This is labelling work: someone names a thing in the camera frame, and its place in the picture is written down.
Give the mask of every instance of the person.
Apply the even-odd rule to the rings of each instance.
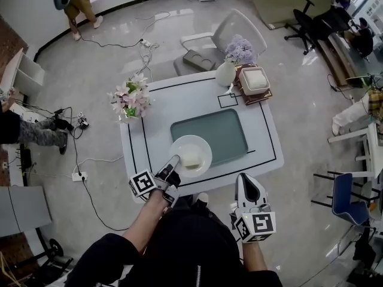
[[[69,0],[69,4],[64,8],[66,16],[68,16],[69,27],[72,31],[72,36],[74,40],[78,41],[81,38],[81,35],[77,29],[76,17],[79,13],[83,12],[85,17],[93,23],[93,27],[97,29],[102,21],[102,16],[96,18],[95,14],[92,11],[92,5],[90,0]]]
[[[66,151],[68,134],[54,132],[56,126],[52,119],[37,123],[24,121],[10,110],[14,103],[13,93],[7,101],[1,101],[0,110],[0,144],[26,144],[33,142],[41,146],[58,146],[60,154]]]
[[[373,50],[373,35],[368,27],[366,19],[360,17],[359,22],[359,26],[353,24],[358,29],[358,32],[348,30],[344,32],[344,38],[360,52],[362,57],[366,57]]]
[[[378,138],[383,140],[383,92],[375,88],[368,90],[358,102],[333,117],[333,134],[337,136],[341,127],[367,115],[380,121]]]
[[[91,245],[68,274],[65,286],[112,284],[124,265],[133,265],[124,286],[282,286],[269,271],[258,243],[242,245],[199,195],[188,207],[180,198],[165,215],[168,201],[153,190],[137,219],[122,236],[107,234]]]

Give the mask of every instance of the tiled floor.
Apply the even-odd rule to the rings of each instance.
[[[269,101],[284,153],[284,167],[259,176],[276,212],[277,233],[261,244],[269,268],[277,271],[284,286],[299,286],[335,256],[340,237],[349,227],[326,207],[313,205],[313,197],[324,198],[330,181],[314,179],[315,172],[352,170],[356,163],[355,142],[329,145],[331,118],[349,105],[327,82],[329,69],[316,52],[302,54],[299,40],[286,42],[285,29],[269,30],[256,17],[253,5],[244,0],[155,0],[124,8],[104,16],[97,30],[90,25],[80,30],[83,37],[105,43],[134,44],[159,11],[171,16],[147,29],[144,38],[158,42],[150,64],[155,81],[175,77],[173,60],[186,51],[179,39],[184,35],[214,31],[235,7],[258,27],[268,49],[258,60],[272,84]],[[72,106],[90,123],[77,141],[78,161],[87,157],[112,160],[122,155],[119,126],[106,93],[141,67],[138,48],[100,48],[91,42],[74,42],[66,35],[42,52],[38,63],[47,71],[45,88],[33,103],[50,111]],[[37,173],[70,175],[75,166],[72,141],[65,156],[58,150],[33,146]],[[87,186],[100,216],[115,228],[128,227],[141,205],[135,204],[127,186],[123,160],[115,163],[87,161]],[[30,175],[33,185],[43,184],[53,223],[44,235],[57,239],[67,255],[79,258],[98,238],[110,232],[97,219],[89,197],[79,182],[66,177]],[[229,223],[228,208],[233,186],[209,192],[211,209]],[[350,268],[347,258],[334,262],[305,286],[334,286]]]

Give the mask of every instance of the white vase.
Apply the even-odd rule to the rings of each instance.
[[[215,73],[215,79],[221,86],[230,86],[235,79],[235,66],[230,62],[224,62],[218,67]]]

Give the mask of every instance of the zipper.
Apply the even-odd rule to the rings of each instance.
[[[196,287],[199,287],[199,282],[201,280],[201,266],[197,266],[197,281],[196,281]]]

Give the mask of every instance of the wheel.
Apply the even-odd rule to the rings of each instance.
[[[54,249],[57,256],[60,256],[60,257],[64,256],[64,251],[62,250],[61,245],[57,242],[57,240],[50,239],[49,245],[52,249]]]

